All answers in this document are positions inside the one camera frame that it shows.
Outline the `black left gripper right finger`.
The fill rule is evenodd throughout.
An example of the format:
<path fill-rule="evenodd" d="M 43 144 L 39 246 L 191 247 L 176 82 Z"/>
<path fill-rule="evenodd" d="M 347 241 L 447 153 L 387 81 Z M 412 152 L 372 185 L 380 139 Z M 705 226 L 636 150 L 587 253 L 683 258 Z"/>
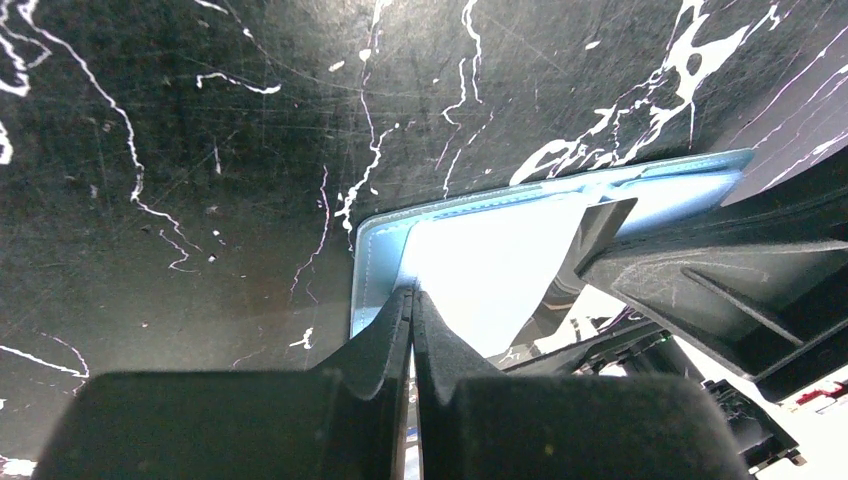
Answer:
<path fill-rule="evenodd" d="M 510 376 L 411 306 L 426 479 L 744 479 L 715 402 L 669 376 Z"/>

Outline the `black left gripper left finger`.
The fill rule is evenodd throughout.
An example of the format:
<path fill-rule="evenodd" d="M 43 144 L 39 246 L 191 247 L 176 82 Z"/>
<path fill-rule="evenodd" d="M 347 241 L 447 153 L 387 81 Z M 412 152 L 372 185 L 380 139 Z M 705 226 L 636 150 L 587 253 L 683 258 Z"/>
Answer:
<path fill-rule="evenodd" d="M 400 479 L 413 294 L 308 370 L 117 372 L 59 421 L 37 479 Z"/>

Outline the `blue leather card holder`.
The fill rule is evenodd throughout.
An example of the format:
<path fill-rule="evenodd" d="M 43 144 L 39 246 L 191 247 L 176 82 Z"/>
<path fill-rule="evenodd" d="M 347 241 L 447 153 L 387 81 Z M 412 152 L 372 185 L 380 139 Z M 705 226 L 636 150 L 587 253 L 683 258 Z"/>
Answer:
<path fill-rule="evenodd" d="M 587 207 L 635 198 L 615 239 L 716 208 L 753 159 L 737 149 L 572 174 L 364 221 L 356 233 L 350 332 L 397 289 L 426 292 L 484 357 L 504 352 L 542 300 Z"/>

